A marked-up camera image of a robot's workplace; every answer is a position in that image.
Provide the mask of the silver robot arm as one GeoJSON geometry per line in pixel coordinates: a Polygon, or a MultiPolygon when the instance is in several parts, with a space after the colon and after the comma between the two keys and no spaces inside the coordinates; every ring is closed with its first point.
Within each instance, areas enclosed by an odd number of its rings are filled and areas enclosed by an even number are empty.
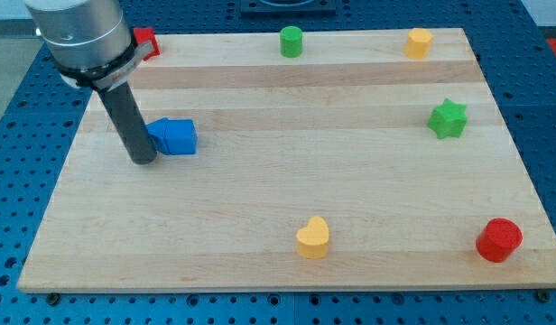
{"type": "Polygon", "coordinates": [[[56,68],[72,87],[113,90],[156,47],[138,42],[116,0],[25,0],[56,68]]]}

